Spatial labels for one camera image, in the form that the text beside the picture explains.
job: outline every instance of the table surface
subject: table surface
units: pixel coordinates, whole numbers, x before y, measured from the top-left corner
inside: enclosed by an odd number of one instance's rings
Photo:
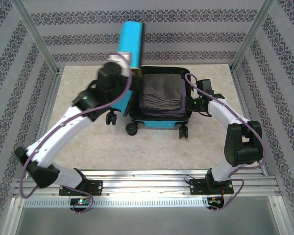
[[[49,128],[66,112],[71,101],[97,77],[101,66],[66,66],[52,111]],[[239,114],[242,110],[228,65],[174,65],[187,68],[199,80],[211,79]],[[105,114],[80,132],[55,158],[55,162],[80,169],[209,169],[224,157],[226,130],[214,117],[192,113],[188,139],[174,130],[147,129],[129,136],[125,126],[130,117],[117,113],[117,124],[106,125]]]

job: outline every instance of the gray towel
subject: gray towel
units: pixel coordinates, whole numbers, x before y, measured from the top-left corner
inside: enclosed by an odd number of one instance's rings
[[[143,107],[154,110],[181,109],[182,82],[179,74],[144,74]]]

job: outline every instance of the stack of towels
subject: stack of towels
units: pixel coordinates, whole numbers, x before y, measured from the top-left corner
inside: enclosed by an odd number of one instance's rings
[[[185,81],[180,74],[144,74],[140,91],[142,114],[160,118],[186,115]]]

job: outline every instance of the patterned wallpaper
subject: patterned wallpaper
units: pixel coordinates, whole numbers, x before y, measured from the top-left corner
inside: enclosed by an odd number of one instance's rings
[[[145,23],[143,63],[229,63],[235,56],[262,4],[237,0],[111,1],[62,0],[26,7],[49,50],[61,67],[102,64],[116,51],[125,21]]]
[[[262,122],[294,227],[294,1],[277,1],[237,70],[252,119]]]
[[[13,150],[36,138],[52,78],[16,11],[0,0],[0,230],[21,169]]]

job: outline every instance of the cable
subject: cable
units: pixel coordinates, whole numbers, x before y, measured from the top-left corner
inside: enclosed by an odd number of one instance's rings
[[[228,174],[228,178],[230,179],[231,178],[231,176],[233,175],[233,174],[235,174],[239,169],[257,169],[257,168],[260,168],[260,167],[262,167],[265,163],[266,163],[266,160],[267,160],[267,147],[266,147],[266,145],[265,145],[265,143],[264,143],[264,141],[261,139],[261,137],[259,136],[259,134],[247,123],[247,122],[245,122],[242,118],[240,118],[240,116],[239,115],[237,115],[236,114],[236,112],[234,112],[232,109],[231,109],[231,107],[229,107],[227,104],[225,104],[225,103],[223,103],[222,101],[220,101],[220,100],[218,100],[217,98],[215,98],[215,97],[213,97],[213,96],[211,96],[211,95],[209,95],[208,93],[206,93],[206,92],[204,92],[204,91],[202,91],[201,89],[199,89],[199,88],[197,88],[197,86],[195,85],[195,84],[193,84],[193,83],[191,83],[191,81],[187,78],[187,76],[191,76],[191,77],[193,77],[193,78],[195,78],[195,80],[197,81],[197,78],[196,78],[196,76],[195,75],[193,75],[193,74],[191,74],[191,73],[187,73],[187,74],[185,74],[185,80],[194,88],[194,89],[196,89],[197,91],[199,91],[200,93],[202,93],[203,95],[205,95],[205,96],[207,96],[207,97],[209,97],[209,98],[211,98],[212,100],[214,100],[215,102],[217,102],[217,103],[219,103],[219,104],[221,104],[222,106],[224,106],[225,108],[227,108],[227,110],[229,110],[230,111],[230,113],[237,119],[237,120],[239,120],[241,123],[243,123],[255,136],[256,136],[256,138],[259,140],[259,142],[260,142],[260,144],[261,144],[261,146],[262,146],[262,148],[263,148],[263,153],[264,153],[264,156],[263,156],[263,160],[262,160],[262,162],[261,163],[259,163],[257,166],[250,166],[250,167],[246,167],[246,166],[241,166],[241,167],[239,167],[239,168],[237,168],[237,169],[235,169],[235,170],[233,170],[230,174]],[[239,190],[236,192],[236,194],[222,207],[222,208],[218,208],[218,209],[211,209],[211,211],[212,212],[219,212],[219,211],[221,211],[221,210],[223,210],[223,209],[225,209],[226,207],[228,207],[229,205],[230,205],[230,203],[236,198],[236,196],[241,192],[241,190],[242,190],[242,188],[243,188],[243,186],[244,186],[244,180],[242,180],[242,179],[231,179],[232,181],[241,181],[242,182],[242,185],[241,185],[241,187],[239,188]]]
[[[98,111],[100,109],[105,109],[105,108],[108,108],[110,106],[112,106],[113,104],[119,102],[125,95],[126,93],[129,91],[130,87],[131,87],[131,84],[132,84],[132,71],[131,71],[131,68],[130,68],[130,65],[128,63],[128,61],[126,60],[126,58],[119,54],[119,53],[109,53],[107,56],[109,55],[117,55],[119,56],[120,58],[122,58],[122,60],[125,61],[126,63],[126,66],[127,66],[127,69],[128,69],[128,78],[127,78],[127,82],[126,82],[126,86],[125,86],[125,89],[124,91],[121,93],[121,95],[116,98],[115,100],[105,104],[105,105],[102,105],[102,106],[99,106],[99,107],[95,107],[95,108],[92,108],[90,110],[86,110],[86,111],[83,111],[83,112],[80,112],[79,114],[76,114],[70,118],[68,118],[67,120],[65,120],[64,122],[62,122],[61,124],[59,124],[58,126],[56,126],[52,131],[50,131],[50,133],[43,139],[40,141],[40,143],[37,145],[37,147],[34,149],[33,153],[28,157],[28,159],[26,160],[24,166],[23,166],[23,169],[22,169],[22,172],[21,172],[21,177],[20,177],[20,195],[22,198],[29,198],[34,192],[35,190],[38,188],[38,186],[35,186],[35,188],[29,193],[29,195],[25,196],[24,195],[24,190],[23,190],[23,180],[24,180],[24,177],[25,177],[25,174],[26,174],[26,169],[27,169],[27,166],[28,164],[31,162],[31,160],[33,159],[33,157],[36,155],[36,153],[39,152],[39,149],[44,145],[44,143],[54,134],[56,133],[61,127],[65,126],[66,124],[68,124],[69,122],[71,122],[72,120],[76,119],[77,117],[80,117],[80,116],[83,116],[85,114],[88,114],[88,113],[91,113],[91,112],[94,112],[94,111]],[[88,210],[90,210],[92,204],[94,203],[94,198],[91,194],[87,193],[87,192],[83,192],[83,191],[80,191],[80,190],[77,190],[77,189],[74,189],[74,188],[71,188],[71,187],[68,187],[68,186],[64,186],[72,191],[75,191],[75,192],[79,192],[79,193],[84,193],[86,195],[89,195],[92,199],[92,203],[89,207],[87,207],[85,210],[79,212],[79,214],[81,213],[84,213]]]

